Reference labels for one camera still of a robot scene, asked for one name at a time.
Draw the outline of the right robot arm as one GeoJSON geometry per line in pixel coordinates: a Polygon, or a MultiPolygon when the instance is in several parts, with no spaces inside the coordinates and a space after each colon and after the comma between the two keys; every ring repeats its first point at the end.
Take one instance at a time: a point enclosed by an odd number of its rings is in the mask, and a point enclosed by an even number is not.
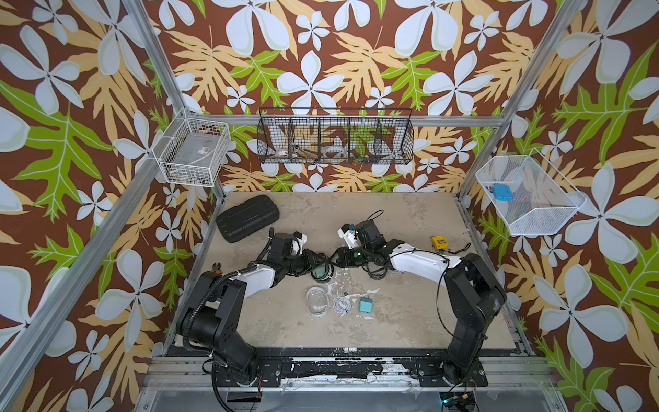
{"type": "Polygon", "coordinates": [[[483,259],[424,251],[401,240],[372,248],[340,247],[331,255],[340,268],[374,264],[379,271],[394,270],[423,277],[445,288],[456,318],[451,342],[439,377],[450,385],[462,384],[477,374],[477,360],[487,330],[506,303],[506,293],[483,259]]]}

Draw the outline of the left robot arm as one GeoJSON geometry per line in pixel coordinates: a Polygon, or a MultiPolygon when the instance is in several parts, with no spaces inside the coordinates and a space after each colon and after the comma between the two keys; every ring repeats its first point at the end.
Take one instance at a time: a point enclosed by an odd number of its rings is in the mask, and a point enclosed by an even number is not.
{"type": "Polygon", "coordinates": [[[202,273],[176,324],[183,348],[206,355],[241,384],[252,382],[257,376],[257,350],[238,332],[244,301],[287,276],[328,275],[329,258],[306,248],[306,243],[303,233],[270,230],[264,249],[248,267],[228,274],[202,273]]]}

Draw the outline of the teal charger plug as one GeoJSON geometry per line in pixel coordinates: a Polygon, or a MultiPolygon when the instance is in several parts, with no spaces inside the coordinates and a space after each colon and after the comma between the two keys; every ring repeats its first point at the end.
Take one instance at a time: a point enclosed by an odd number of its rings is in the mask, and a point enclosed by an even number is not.
{"type": "Polygon", "coordinates": [[[369,298],[362,297],[359,302],[359,311],[363,314],[371,314],[373,311],[373,301],[369,298]]]}

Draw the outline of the black ribbed hard case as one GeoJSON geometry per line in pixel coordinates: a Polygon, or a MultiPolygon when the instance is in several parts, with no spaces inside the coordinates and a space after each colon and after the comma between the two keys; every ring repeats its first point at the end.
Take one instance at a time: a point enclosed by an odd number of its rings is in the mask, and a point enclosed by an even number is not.
{"type": "Polygon", "coordinates": [[[259,195],[223,211],[217,216],[216,226],[228,243],[236,243],[273,224],[279,217],[280,211],[274,201],[259,195]]]}

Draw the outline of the yellow tape measure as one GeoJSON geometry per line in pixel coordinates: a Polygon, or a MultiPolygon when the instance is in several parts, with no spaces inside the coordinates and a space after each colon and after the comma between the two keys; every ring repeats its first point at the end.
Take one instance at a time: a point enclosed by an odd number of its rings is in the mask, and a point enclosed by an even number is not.
{"type": "Polygon", "coordinates": [[[444,251],[447,250],[449,247],[449,242],[447,238],[445,238],[444,236],[435,235],[431,238],[431,242],[432,242],[432,247],[436,251],[444,251]]]}

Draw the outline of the blue object in basket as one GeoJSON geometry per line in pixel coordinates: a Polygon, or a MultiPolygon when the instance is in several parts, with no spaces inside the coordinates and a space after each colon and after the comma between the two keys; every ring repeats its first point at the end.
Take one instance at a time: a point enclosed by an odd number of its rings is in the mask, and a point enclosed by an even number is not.
{"type": "Polygon", "coordinates": [[[490,192],[497,201],[511,202],[514,199],[513,192],[508,185],[494,184],[490,192]]]}

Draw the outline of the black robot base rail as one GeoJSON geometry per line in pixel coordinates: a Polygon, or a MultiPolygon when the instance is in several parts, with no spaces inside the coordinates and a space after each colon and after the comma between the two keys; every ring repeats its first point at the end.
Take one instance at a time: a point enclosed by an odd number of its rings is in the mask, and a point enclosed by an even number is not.
{"type": "Polygon", "coordinates": [[[258,348],[248,372],[216,367],[210,358],[202,370],[218,386],[280,388],[288,381],[374,383],[385,377],[409,380],[422,387],[454,386],[444,374],[448,353],[437,348],[258,348]]]}

